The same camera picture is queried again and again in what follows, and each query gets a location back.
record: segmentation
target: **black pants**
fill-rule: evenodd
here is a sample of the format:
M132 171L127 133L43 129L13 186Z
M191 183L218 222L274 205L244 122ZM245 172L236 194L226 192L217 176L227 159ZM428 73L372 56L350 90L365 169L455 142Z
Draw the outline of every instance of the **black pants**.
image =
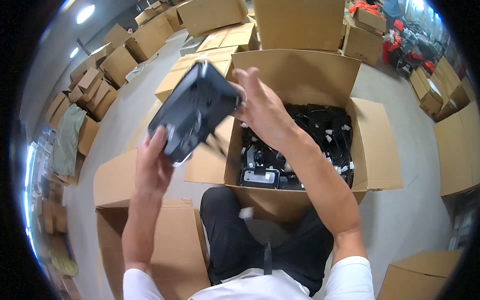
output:
M210 270L224 280L249 268L264 268L264 246L257 242L240 219L240 203L227 187L208 189L200 206L200 216L210 243ZM325 263L333 248L333 236L310 208L297 232L272 249L272 268L283 270L310 290L321 287Z

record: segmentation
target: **concrete floor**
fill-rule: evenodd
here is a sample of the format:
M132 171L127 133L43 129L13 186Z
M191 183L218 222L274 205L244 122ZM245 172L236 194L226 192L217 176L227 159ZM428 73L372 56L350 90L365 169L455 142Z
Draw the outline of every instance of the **concrete floor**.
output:
M83 299L112 300L101 265L96 236L93 179L97 168L135 147L146 134L157 105L154 92L180 57L185 30L174 34L159 50L159 57L119 91L117 100L101 122L77 187L67 187L64 203L79 274L74 279ZM373 287L378 294L389 263L420 251L446 250L451 222L440 198L439 158L433 121L418 107L407 81L379 62L377 69L362 64L352 97L382 103L390 120L402 167L404 189L368 193L360 205L364 241L372 266ZM176 170L167 198L191 198L200 206L211 185L183 181L184 169ZM330 261L325 268L325 282ZM315 299L323 299L320 290Z

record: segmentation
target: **person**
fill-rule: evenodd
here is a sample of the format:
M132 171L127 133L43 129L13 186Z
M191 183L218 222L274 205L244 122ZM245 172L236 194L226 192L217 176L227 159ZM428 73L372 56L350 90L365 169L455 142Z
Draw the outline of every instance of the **person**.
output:
M378 0L376 4L384 11L388 29L394 29L395 20L405 16L403 7L400 7L398 0Z
M322 286L330 252L325 299L373 300L372 272L352 191L320 147L289 117L274 91L259 80L258 72L234 69L240 84L233 85L245 99L234 117L285 156L313 206L292 238L271 249L267 260L264 246L239 218L240 204L230 189L207 190L200 215L210 243L209 277L218 284L189 300L310 299ZM156 219L173 171L162 153L165 142L166 132L159 128L138 148L135 193L122 235L125 300L163 300L151 279L150 259Z

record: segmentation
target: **green cloth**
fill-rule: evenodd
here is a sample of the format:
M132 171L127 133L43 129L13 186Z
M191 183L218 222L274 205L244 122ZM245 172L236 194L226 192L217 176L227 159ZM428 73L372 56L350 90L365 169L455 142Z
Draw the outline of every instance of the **green cloth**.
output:
M75 176L78 133L86 114L86 111L72 104L61 117L50 155L50 169L53 172Z

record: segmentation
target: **hand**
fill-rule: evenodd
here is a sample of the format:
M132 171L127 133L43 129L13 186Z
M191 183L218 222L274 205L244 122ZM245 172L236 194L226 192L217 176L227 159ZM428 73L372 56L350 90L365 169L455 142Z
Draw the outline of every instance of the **hand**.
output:
M234 69L240 84L231 83L244 97L242 106L233 116L245 122L267 145L284 152L291 137L300 128L285 110L282 100L258 79L258 69Z
M138 147L137 170L135 174L135 201L160 208L162 198L172 178L173 166L162 152L167 140L164 127L159 127L152 139L147 135Z

